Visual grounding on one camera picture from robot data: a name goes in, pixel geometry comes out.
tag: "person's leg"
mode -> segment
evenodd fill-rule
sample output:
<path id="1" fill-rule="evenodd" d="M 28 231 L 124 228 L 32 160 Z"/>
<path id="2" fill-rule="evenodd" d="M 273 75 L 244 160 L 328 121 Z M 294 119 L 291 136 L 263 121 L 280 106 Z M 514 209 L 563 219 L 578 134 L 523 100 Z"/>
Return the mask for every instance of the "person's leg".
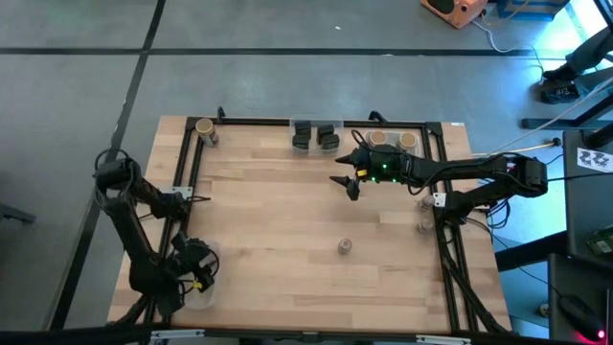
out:
<path id="1" fill-rule="evenodd" d="M 604 28 L 566 56 L 567 62 L 564 65 L 556 70 L 544 72 L 543 77 L 549 81 L 573 81 L 586 69 L 601 63 L 611 50 L 613 50 L 613 34 L 608 28 Z"/>
<path id="2" fill-rule="evenodd" d="M 612 50 L 613 34 L 607 27 L 583 42 L 575 52 L 566 56 L 566 62 L 575 73 L 580 75 L 583 71 L 596 67 Z"/>

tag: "floor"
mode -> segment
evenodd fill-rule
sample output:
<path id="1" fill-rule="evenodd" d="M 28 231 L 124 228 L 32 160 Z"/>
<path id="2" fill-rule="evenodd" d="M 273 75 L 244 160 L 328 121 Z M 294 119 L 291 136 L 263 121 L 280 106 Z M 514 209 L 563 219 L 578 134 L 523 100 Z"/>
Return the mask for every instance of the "floor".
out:
<path id="1" fill-rule="evenodd" d="M 417 1 L 175 0 L 164 7 L 152 42 L 153 49 L 411 50 L 404 57 L 139 59 L 138 52 L 127 52 L 144 47 L 155 8 L 155 0 L 0 2 L 0 200 L 37 215 L 31 226 L 0 222 L 0 330 L 46 327 L 91 203 L 94 157 L 114 136 L 145 166 L 162 115 L 213 115 L 223 105 L 230 116 L 365 119 L 376 109 L 389 120 L 463 122 L 473 151 L 485 152 L 522 134 L 519 119 L 551 118 L 568 108 L 537 101 L 540 71 L 534 57 L 461 57 L 488 51 L 485 34 L 472 25 L 457 31 Z M 513 20 L 494 33 L 501 47 L 532 43 L 546 69 L 561 65 L 581 43 L 566 11 L 551 23 Z M 17 54 L 24 47 L 42 50 Z M 44 48 L 113 48 L 114 53 Z M 458 53 L 450 56 L 449 50 Z M 143 66 L 142 79 L 133 79 Z M 120 114 L 129 120 L 125 135 L 121 127 L 116 131 Z M 560 133 L 538 132 L 511 149 L 555 136 Z M 560 153 L 531 154 L 547 161 Z M 550 176 L 561 174 L 558 160 Z M 513 199 L 513 214 L 522 216 L 511 216 L 499 236 L 521 243 L 563 230 L 562 196 L 558 184 L 539 199 Z M 541 205 L 548 206 L 548 214 Z M 115 231 L 101 216 L 67 327 L 105 322 L 122 254 Z M 515 299 L 523 287 L 513 276 L 503 280 L 512 311 L 522 305 Z M 546 298 L 544 285 L 522 282 Z"/>

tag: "wooden table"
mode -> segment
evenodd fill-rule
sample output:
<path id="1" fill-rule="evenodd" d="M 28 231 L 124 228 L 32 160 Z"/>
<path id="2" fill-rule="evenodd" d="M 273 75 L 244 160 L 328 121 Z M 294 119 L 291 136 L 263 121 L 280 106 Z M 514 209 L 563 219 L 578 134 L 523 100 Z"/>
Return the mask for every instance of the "wooden table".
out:
<path id="1" fill-rule="evenodd" d="M 146 174 L 160 188 L 172 183 L 185 122 L 186 117 L 178 116 L 160 120 Z M 328 177 L 352 174 L 352 168 L 330 157 L 295 156 L 287 127 L 216 128 L 219 147 L 204 149 L 195 190 L 213 200 L 193 205 L 188 233 L 220 243 L 219 292 L 210 309 L 186 306 L 176 312 L 174 327 L 449 332 L 434 234 L 417 231 L 421 219 L 432 217 L 418 209 L 421 196 L 409 195 L 398 184 L 366 183 L 360 199 L 350 201 Z M 464 125 L 443 124 L 443 132 L 448 159 L 470 157 Z M 355 146 L 345 129 L 339 154 Z M 475 181 L 454 182 L 457 190 L 475 186 Z M 139 214 L 147 211 L 139 208 Z M 162 224 L 143 221 L 154 248 Z M 474 225 L 462 231 L 472 287 L 510 329 L 490 237 Z M 343 238 L 353 242 L 347 256 L 336 250 Z M 139 297 L 129 287 L 128 271 L 125 256 L 109 320 L 121 317 Z M 456 299 L 465 329 L 457 287 Z"/>

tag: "person's shoe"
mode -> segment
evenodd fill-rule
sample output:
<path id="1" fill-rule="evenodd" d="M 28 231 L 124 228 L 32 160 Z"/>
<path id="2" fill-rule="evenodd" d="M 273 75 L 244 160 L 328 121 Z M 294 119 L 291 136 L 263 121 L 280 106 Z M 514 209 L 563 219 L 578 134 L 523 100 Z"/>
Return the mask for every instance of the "person's shoe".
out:
<path id="1" fill-rule="evenodd" d="M 577 87 L 568 84 L 540 92 L 540 100 L 546 104 L 570 103 L 579 99 Z"/>
<path id="2" fill-rule="evenodd" d="M 574 81 L 578 76 L 567 64 L 563 64 L 556 70 L 543 72 L 543 78 L 548 81 Z"/>

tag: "black robotic arm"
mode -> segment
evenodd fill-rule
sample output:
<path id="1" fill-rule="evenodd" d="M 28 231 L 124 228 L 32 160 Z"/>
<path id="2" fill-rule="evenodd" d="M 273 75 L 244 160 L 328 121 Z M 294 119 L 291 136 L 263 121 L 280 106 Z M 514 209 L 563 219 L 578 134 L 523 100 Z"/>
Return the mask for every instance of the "black robotic arm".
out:
<path id="1" fill-rule="evenodd" d="M 547 193 L 547 167 L 536 159 L 516 153 L 495 154 L 486 158 L 437 162 L 420 158 L 390 145 L 371 147 L 357 131 L 352 131 L 359 147 L 349 155 L 336 159 L 337 163 L 352 165 L 354 178 L 331 176 L 343 185 L 351 200 L 359 198 L 359 184 L 392 182 L 406 184 L 411 195 L 440 181 L 483 178 L 490 182 L 468 192 L 453 191 L 435 194 L 435 214 L 445 223 L 465 223 L 465 218 L 477 206 L 495 206 L 499 200 L 511 196 L 536 197 Z M 444 236 L 437 231 L 437 236 Z M 439 248 L 444 267 L 453 276 L 468 303 L 489 332 L 506 333 L 488 312 L 456 265 L 449 249 Z"/>
<path id="2" fill-rule="evenodd" d="M 97 162 L 95 168 L 96 202 L 113 221 L 131 260 L 130 287 L 142 293 L 138 302 L 118 322 L 136 322 L 152 299 L 157 302 L 162 315 L 170 315 L 181 309 L 185 292 L 182 291 L 184 287 L 180 277 L 187 273 L 193 274 L 194 285 L 200 292 L 212 286 L 218 270 L 218 257 L 204 241 L 191 239 L 179 232 L 171 241 L 174 250 L 163 258 L 151 248 L 136 215 L 136 203 L 143 202 L 149 205 L 151 214 L 158 219 L 181 220 L 188 214 L 190 201 L 180 193 L 160 192 L 143 178 L 140 166 L 127 154 L 123 159 L 100 167 Z M 201 264 L 209 255 L 215 256 L 216 260 Z"/>

